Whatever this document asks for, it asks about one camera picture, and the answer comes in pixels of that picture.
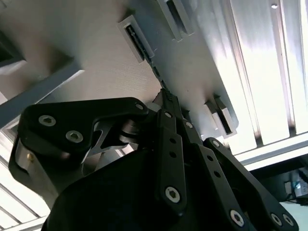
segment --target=slot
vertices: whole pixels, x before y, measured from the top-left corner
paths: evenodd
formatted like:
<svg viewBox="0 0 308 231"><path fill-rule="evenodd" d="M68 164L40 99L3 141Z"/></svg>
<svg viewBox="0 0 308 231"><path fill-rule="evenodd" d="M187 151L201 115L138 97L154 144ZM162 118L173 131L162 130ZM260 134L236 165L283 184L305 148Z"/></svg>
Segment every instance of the slot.
<svg viewBox="0 0 308 231"><path fill-rule="evenodd" d="M167 1L167 6L169 8L169 11L170 11L170 13L171 13L175 23L178 26L178 29L182 30L183 32L185 32L187 34L187 30L186 30L186 28L184 26L184 23L183 23L183 21L182 21L182 19L180 17L180 14L179 14L179 12L177 10L177 7L175 6L173 0L168 0Z"/></svg>
<svg viewBox="0 0 308 231"><path fill-rule="evenodd" d="M120 22L118 28L139 63L154 57L154 52L133 15Z"/></svg>
<svg viewBox="0 0 308 231"><path fill-rule="evenodd" d="M140 39L138 38L134 28L131 26L131 25L128 25L126 28L125 28L130 40L132 41L132 43L134 44L138 54L140 55L140 57L142 58L142 60L144 60L145 58L145 49L144 49L144 46L142 45L142 43L140 42Z"/></svg>

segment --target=silver metal part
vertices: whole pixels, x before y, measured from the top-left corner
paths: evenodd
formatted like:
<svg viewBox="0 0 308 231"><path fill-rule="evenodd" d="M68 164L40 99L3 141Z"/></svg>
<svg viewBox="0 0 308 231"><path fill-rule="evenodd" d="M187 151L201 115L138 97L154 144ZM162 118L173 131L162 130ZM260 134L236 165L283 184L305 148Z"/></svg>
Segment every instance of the silver metal part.
<svg viewBox="0 0 308 231"><path fill-rule="evenodd" d="M228 138L237 133L236 126L232 121L231 115L226 105L221 101L220 97L215 99L215 105L210 101L206 102L205 109L212 115L213 131L210 131L209 133L216 133L214 137L217 138L223 136L223 138Z"/></svg>
<svg viewBox="0 0 308 231"><path fill-rule="evenodd" d="M129 35L128 35L127 31L126 31L126 27L129 26L129 25L131 25L134 28L135 33L137 34L138 38L141 40L141 42L142 42L143 46L145 47L147 53L149 54L150 58L154 56L154 52L152 51L148 41L146 40L142 30L140 29L140 27L139 27L139 25L138 25L138 23L137 23L137 21L136 21L136 19L135 19L135 17L133 15L130 15L129 17L124 19L122 22L120 22L118 24L119 30L121 31L124 39L128 43L131 51L135 55L135 57L138 60L138 62L142 63L143 62L143 57L141 57L141 54L137 50L135 44L133 43L133 41L131 40L131 38L129 37Z"/></svg>
<svg viewBox="0 0 308 231"><path fill-rule="evenodd" d="M289 225L294 226L293 221L289 218L288 215L283 214L282 216L283 216L284 220L285 220L286 222L288 222Z"/></svg>
<svg viewBox="0 0 308 231"><path fill-rule="evenodd" d="M185 124L186 124L187 127L193 128L193 125L190 122L187 121Z"/></svg>
<svg viewBox="0 0 308 231"><path fill-rule="evenodd" d="M186 10L180 0L157 0L176 41L181 41L180 30L184 30L188 35L193 33L193 28Z"/></svg>
<svg viewBox="0 0 308 231"><path fill-rule="evenodd" d="M55 118L53 118L51 115L43 115L40 116L38 119L39 123L44 126L52 127L56 124Z"/></svg>
<svg viewBox="0 0 308 231"><path fill-rule="evenodd" d="M84 177L82 165L73 171L55 169L48 161L41 160L24 147L20 140L15 152L15 161L27 172L26 175L24 172L16 173L19 176L24 175L23 179L26 181L20 183L41 195L49 208L68 185Z"/></svg>
<svg viewBox="0 0 308 231"><path fill-rule="evenodd" d="M130 135L138 135L139 128L137 127L137 124L130 119L124 123L122 131Z"/></svg>
<svg viewBox="0 0 308 231"><path fill-rule="evenodd" d="M282 226L282 222L276 214L272 213L271 218L277 223L277 225Z"/></svg>
<svg viewBox="0 0 308 231"><path fill-rule="evenodd" d="M79 131L75 130L68 131L65 137L73 143L80 143L83 141L83 135Z"/></svg>
<svg viewBox="0 0 308 231"><path fill-rule="evenodd" d="M178 203L180 201L180 194L178 190L169 186L165 190L166 197L173 203Z"/></svg>
<svg viewBox="0 0 308 231"><path fill-rule="evenodd" d="M216 147L219 147L219 143L217 141L212 141L212 143L216 146Z"/></svg>
<svg viewBox="0 0 308 231"><path fill-rule="evenodd" d="M143 106L140 104L136 104L136 107L139 108L140 110L143 110Z"/></svg>
<svg viewBox="0 0 308 231"><path fill-rule="evenodd" d="M239 214L237 211L235 210L231 210L230 211L230 216L231 219L234 221L235 224L237 224L239 227L243 227L244 226L244 219L241 216L241 214Z"/></svg>
<svg viewBox="0 0 308 231"><path fill-rule="evenodd" d="M167 117L169 117L169 118L172 117L172 115L171 115L169 112L165 112L165 115L166 115Z"/></svg>

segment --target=black linkage arm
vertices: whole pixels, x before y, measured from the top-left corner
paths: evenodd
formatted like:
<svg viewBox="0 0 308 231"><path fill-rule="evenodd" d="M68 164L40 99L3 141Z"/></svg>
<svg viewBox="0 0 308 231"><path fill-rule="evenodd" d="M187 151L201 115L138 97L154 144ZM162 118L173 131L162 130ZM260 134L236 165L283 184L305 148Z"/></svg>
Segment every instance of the black linkage arm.
<svg viewBox="0 0 308 231"><path fill-rule="evenodd" d="M158 112L134 98L23 112L9 168L51 207L43 231L298 230L228 149L202 142L176 96L162 89L154 103ZM85 173L87 156L130 141L137 150Z"/></svg>

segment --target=metal frame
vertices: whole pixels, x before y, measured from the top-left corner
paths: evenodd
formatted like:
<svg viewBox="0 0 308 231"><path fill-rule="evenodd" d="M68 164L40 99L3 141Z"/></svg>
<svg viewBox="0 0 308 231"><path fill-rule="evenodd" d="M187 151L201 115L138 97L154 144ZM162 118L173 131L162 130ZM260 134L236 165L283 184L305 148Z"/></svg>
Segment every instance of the metal frame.
<svg viewBox="0 0 308 231"><path fill-rule="evenodd" d="M67 65L35 86L1 104L0 129L12 129L18 123L18 119L16 120L16 118L18 118L26 107L41 102L58 87L80 75L83 71L74 60L71 60Z"/></svg>
<svg viewBox="0 0 308 231"><path fill-rule="evenodd" d="M3 231L34 231L43 226L47 217L38 218L27 223L16 225L14 227L4 229Z"/></svg>

